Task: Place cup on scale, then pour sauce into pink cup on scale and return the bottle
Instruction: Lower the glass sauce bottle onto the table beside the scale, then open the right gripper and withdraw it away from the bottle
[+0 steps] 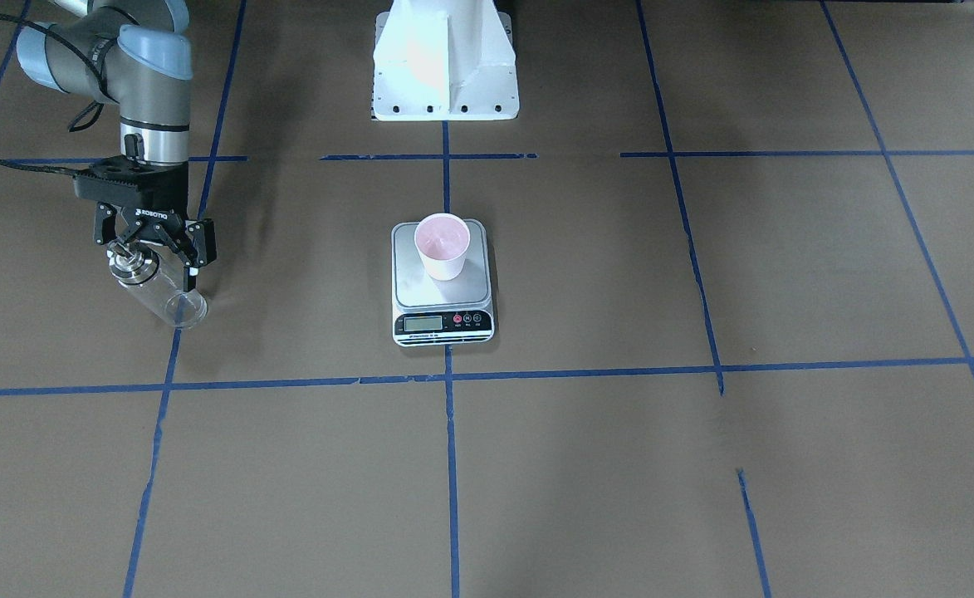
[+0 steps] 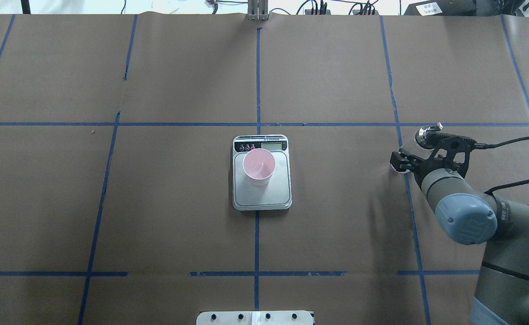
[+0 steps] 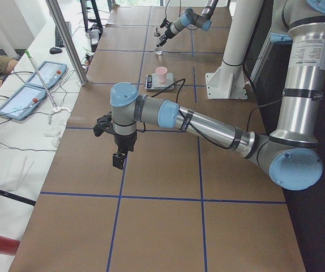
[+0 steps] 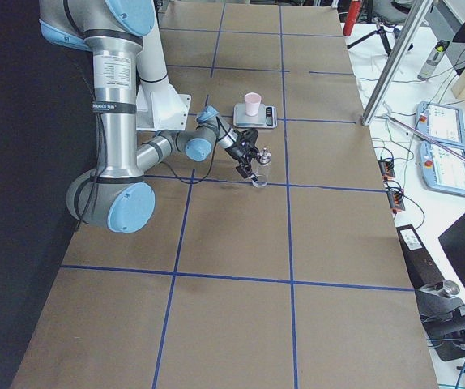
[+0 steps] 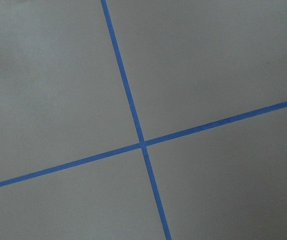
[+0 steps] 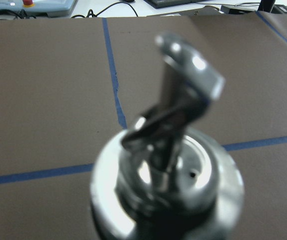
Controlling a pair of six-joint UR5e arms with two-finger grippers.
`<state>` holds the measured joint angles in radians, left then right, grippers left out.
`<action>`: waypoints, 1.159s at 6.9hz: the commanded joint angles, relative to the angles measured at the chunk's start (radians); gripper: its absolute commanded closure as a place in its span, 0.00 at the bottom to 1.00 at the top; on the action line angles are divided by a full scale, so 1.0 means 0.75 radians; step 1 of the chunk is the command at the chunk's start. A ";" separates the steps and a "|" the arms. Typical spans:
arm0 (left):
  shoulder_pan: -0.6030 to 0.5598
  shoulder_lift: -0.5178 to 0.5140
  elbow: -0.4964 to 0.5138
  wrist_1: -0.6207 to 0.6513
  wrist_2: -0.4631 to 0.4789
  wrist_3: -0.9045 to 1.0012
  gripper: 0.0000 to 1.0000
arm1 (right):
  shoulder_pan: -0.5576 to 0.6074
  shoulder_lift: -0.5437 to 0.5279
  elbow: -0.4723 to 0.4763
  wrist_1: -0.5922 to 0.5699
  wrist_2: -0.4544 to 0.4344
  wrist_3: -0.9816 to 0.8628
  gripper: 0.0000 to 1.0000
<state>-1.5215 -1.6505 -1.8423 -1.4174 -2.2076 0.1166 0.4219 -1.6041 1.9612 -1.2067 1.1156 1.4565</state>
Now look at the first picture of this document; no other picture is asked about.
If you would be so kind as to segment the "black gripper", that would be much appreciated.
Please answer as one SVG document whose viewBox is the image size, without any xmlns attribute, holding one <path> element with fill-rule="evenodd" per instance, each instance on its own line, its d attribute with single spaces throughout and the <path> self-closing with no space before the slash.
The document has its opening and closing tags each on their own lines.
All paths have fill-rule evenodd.
<svg viewBox="0 0 974 598">
<path fill-rule="evenodd" d="M 186 268 L 202 268 L 217 260 L 216 228 L 210 218 L 190 221 L 187 207 L 158 212 L 144 208 L 122 208 L 107 203 L 96 205 L 92 238 L 101 247 L 131 241 L 160 243 L 183 250 L 180 260 Z"/>
</svg>

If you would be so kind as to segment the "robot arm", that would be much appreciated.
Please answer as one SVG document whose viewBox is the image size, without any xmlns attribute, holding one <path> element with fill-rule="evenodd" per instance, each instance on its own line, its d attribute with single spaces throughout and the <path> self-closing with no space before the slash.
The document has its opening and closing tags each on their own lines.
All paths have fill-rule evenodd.
<svg viewBox="0 0 974 598">
<path fill-rule="evenodd" d="M 18 34 L 25 75 L 114 105 L 120 151 L 73 171 L 74 194 L 95 202 L 99 245 L 163 246 L 189 275 L 217 256 L 213 224 L 189 205 L 192 49 L 183 1 L 69 1 L 76 22 L 33 22 Z"/>
</svg>

